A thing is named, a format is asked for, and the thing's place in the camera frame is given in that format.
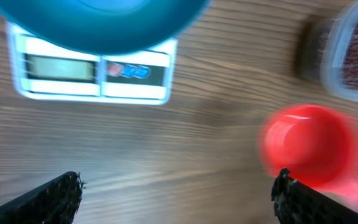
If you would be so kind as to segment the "orange scoop with blue handle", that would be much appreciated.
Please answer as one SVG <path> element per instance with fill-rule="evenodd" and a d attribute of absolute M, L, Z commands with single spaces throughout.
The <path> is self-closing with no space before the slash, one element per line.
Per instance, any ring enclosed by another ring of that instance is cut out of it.
<path fill-rule="evenodd" d="M 288 169 L 292 179 L 335 194 L 358 212 L 358 125 L 352 117 L 321 105 L 289 106 L 266 120 L 259 147 L 270 175 Z"/>

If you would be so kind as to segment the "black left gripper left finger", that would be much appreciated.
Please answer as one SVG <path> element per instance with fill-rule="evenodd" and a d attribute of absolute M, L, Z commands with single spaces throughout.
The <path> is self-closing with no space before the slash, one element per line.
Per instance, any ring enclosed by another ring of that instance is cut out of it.
<path fill-rule="evenodd" d="M 66 172 L 0 206 L 0 224 L 71 224 L 79 209 L 84 182 Z"/>

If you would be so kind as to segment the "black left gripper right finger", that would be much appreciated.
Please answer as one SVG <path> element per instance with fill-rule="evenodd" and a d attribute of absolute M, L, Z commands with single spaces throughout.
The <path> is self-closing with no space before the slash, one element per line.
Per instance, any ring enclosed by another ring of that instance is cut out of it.
<path fill-rule="evenodd" d="M 272 187 L 274 215 L 280 224 L 358 224 L 358 213 L 280 171 Z"/>

